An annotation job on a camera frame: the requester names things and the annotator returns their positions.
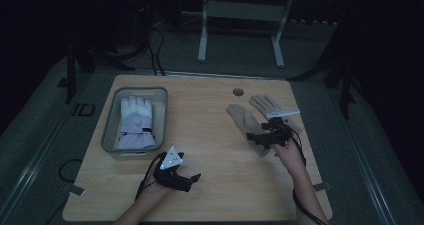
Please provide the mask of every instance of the wooden table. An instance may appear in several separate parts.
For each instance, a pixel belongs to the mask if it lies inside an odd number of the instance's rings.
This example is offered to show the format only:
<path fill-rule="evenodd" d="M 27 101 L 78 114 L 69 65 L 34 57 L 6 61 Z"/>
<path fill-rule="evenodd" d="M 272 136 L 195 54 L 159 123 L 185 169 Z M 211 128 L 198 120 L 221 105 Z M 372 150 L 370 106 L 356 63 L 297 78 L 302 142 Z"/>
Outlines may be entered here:
<path fill-rule="evenodd" d="M 268 94 L 282 108 L 297 108 L 286 81 L 210 77 L 116 77 L 75 185 L 82 197 L 70 195 L 63 211 L 67 221 L 113 221 L 133 202 L 150 160 L 118 161 L 100 144 L 114 92 L 121 87 L 163 86 L 168 90 L 168 115 L 163 150 L 184 152 L 182 176 L 202 173 L 190 192 L 172 190 L 145 221 L 277 221 L 294 220 L 293 184 L 286 169 L 270 152 L 260 158 L 226 112 L 235 103 L 263 115 L 248 103 L 250 96 Z M 242 88 L 243 96 L 235 96 Z M 300 114 L 292 119 L 302 129 L 307 170 L 314 184 L 321 176 Z M 324 190 L 317 192 L 328 218 L 331 206 Z"/>

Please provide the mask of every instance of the gray floor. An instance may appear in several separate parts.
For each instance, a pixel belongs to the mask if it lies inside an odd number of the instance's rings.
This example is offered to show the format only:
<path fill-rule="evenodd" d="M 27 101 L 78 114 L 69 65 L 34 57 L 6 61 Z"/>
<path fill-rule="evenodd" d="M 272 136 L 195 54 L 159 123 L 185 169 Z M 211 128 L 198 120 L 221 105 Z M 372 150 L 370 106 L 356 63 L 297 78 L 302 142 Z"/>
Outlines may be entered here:
<path fill-rule="evenodd" d="M 206 62 L 198 63 L 196 21 L 179 32 L 170 31 L 166 22 L 156 27 L 165 37 L 160 62 L 168 76 L 201 73 L 272 79 L 285 79 L 315 66 L 334 30 L 325 24 L 289 23 L 280 42 L 286 62 L 281 69 L 276 68 L 270 38 L 261 29 L 246 35 L 212 27 Z M 160 41 L 154 32 L 155 51 Z M 153 74 L 150 62 L 148 54 L 126 61 L 137 69 L 125 73 Z M 52 68 L 0 138 L 1 224 L 6 219 L 8 224 L 46 224 L 52 215 L 49 224 L 70 224 L 60 215 L 67 193 L 57 171 L 68 159 L 83 158 L 113 79 L 123 72 L 100 62 L 94 74 L 78 72 L 77 94 L 71 104 L 64 104 L 66 91 L 56 85 L 66 76 L 65 65 L 63 60 Z M 424 224 L 422 202 L 369 104 L 352 89 L 356 102 L 349 105 L 351 119 L 344 119 L 338 109 L 340 89 L 327 89 L 322 82 L 325 75 L 293 82 L 292 87 L 322 178 L 332 186 L 328 190 L 334 214 L 331 223 Z M 95 106 L 93 116 L 74 114 L 77 104 Z M 36 154 L 42 159 L 32 160 Z M 26 168 L 36 168 L 35 176 L 25 176 Z M 73 163 L 65 175 L 72 178 L 77 171 L 78 164 Z M 27 182 L 18 183 L 19 179 Z"/>

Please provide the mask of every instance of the glove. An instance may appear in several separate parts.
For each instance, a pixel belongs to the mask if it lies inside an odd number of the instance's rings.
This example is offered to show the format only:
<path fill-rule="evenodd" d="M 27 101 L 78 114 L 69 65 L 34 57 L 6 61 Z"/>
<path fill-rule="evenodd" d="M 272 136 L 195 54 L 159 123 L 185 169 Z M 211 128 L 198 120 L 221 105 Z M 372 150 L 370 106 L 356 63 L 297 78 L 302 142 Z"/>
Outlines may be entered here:
<path fill-rule="evenodd" d="M 257 108 L 267 120 L 274 117 L 281 117 L 284 123 L 289 125 L 296 133 L 300 134 L 302 129 L 289 117 L 291 114 L 298 113 L 299 110 L 283 110 L 278 104 L 267 95 L 252 96 L 249 103 Z"/>
<path fill-rule="evenodd" d="M 118 148 L 155 146 L 152 134 L 152 104 L 142 97 L 130 96 L 121 100 L 121 133 Z"/>
<path fill-rule="evenodd" d="M 234 122 L 237 124 L 237 127 L 240 129 L 241 133 L 246 139 L 246 133 L 265 133 L 265 131 L 262 130 L 261 124 L 259 124 L 259 122 L 253 117 L 252 113 L 249 112 L 246 108 L 238 104 L 230 104 L 227 107 L 227 112 L 234 119 Z M 270 147 L 255 145 L 255 150 L 259 154 L 259 156 L 263 157 L 268 154 Z"/>

